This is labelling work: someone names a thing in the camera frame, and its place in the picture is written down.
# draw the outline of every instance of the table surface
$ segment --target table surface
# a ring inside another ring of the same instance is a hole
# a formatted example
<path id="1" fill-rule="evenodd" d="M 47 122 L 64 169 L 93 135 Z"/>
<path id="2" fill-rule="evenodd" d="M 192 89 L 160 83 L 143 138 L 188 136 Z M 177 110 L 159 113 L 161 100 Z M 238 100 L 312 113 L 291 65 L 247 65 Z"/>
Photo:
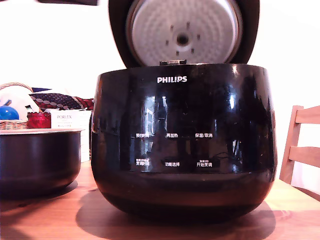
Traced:
<path id="1" fill-rule="evenodd" d="M 97 189 L 90 162 L 64 193 L 1 202 L 4 240 L 320 240 L 320 202 L 277 179 L 251 213 L 223 224 L 171 225 L 113 207 Z"/>

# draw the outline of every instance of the pot rim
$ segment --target pot rim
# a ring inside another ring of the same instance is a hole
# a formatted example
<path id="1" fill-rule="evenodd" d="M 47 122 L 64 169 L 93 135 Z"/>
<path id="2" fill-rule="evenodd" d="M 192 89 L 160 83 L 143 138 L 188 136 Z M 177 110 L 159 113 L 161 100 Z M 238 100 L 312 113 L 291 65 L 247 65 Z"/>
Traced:
<path id="1" fill-rule="evenodd" d="M 157 65 L 157 66 L 137 66 L 137 67 L 129 67 L 129 68 L 123 68 L 123 69 L 118 69 L 118 70 L 112 70 L 112 71 L 107 71 L 103 72 L 99 75 L 101 77 L 102 75 L 109 74 L 109 73 L 117 73 L 117 72 L 123 72 L 123 71 L 130 71 L 130 70 L 144 70 L 144 69 L 159 69 L 159 68 L 172 68 L 172 67 L 178 67 L 181 68 L 183 66 L 192 66 L 192 67 L 197 67 L 197 66 L 205 66 L 205 67 L 212 67 L 212 66 L 226 66 L 226 67 L 237 67 L 237 66 L 242 66 L 242 67 L 248 67 L 248 68 L 254 68 L 254 69 L 261 69 L 263 71 L 268 71 L 266 68 L 258 65 L 253 65 L 253 64 L 246 64 L 246 63 L 207 63 L 207 62 L 199 62 L 199 63 L 186 63 L 186 64 L 178 64 L 178 65 Z"/>
<path id="2" fill-rule="evenodd" d="M 32 129 L 8 129 L 1 130 L 0 136 L 5 135 L 39 135 L 57 133 L 80 133 L 83 128 L 32 128 Z"/>

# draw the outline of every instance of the white box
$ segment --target white box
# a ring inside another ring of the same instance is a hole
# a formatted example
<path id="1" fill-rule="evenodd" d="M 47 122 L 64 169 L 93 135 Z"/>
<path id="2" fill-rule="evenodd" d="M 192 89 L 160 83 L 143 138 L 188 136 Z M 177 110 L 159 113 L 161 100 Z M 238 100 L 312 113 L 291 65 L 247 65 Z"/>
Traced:
<path id="1" fill-rule="evenodd" d="M 81 162 L 90 160 L 90 117 L 91 111 L 88 110 L 50 110 L 52 129 L 84 129 L 81 131 Z"/>

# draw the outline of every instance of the chair backrest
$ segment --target chair backrest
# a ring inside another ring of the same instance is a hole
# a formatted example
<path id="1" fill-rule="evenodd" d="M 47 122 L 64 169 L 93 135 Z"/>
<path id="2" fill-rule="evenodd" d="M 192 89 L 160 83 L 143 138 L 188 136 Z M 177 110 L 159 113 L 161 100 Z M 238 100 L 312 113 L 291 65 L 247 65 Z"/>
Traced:
<path id="1" fill-rule="evenodd" d="M 320 147 L 298 147 L 301 124 L 320 124 L 320 106 L 293 106 L 280 179 L 291 184 L 295 162 L 320 168 Z"/>

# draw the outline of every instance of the blue ball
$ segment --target blue ball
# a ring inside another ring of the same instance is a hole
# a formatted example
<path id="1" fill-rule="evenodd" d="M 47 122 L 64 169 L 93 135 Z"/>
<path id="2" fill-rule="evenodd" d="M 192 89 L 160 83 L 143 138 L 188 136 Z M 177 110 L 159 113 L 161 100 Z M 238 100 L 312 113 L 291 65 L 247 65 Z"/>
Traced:
<path id="1" fill-rule="evenodd" d="M 13 107 L 0 106 L 0 120 L 19 120 L 19 113 Z"/>

